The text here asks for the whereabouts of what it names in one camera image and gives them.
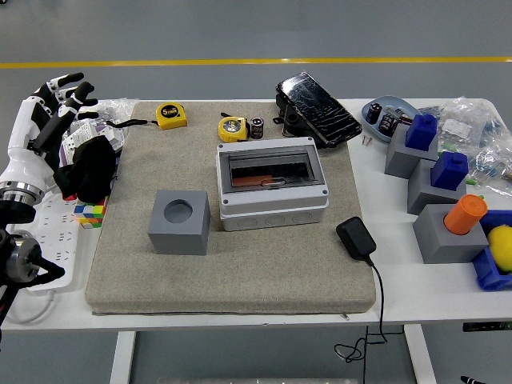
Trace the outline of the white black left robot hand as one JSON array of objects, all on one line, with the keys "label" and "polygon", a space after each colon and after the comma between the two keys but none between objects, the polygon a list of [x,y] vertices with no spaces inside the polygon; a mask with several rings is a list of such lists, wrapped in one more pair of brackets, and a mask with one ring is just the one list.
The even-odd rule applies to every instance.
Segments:
[{"label": "white black left robot hand", "polygon": [[22,101],[8,144],[9,164],[1,175],[6,184],[24,183],[44,190],[56,166],[46,156],[59,144],[80,109],[94,106],[94,86],[81,72],[44,82]]}]

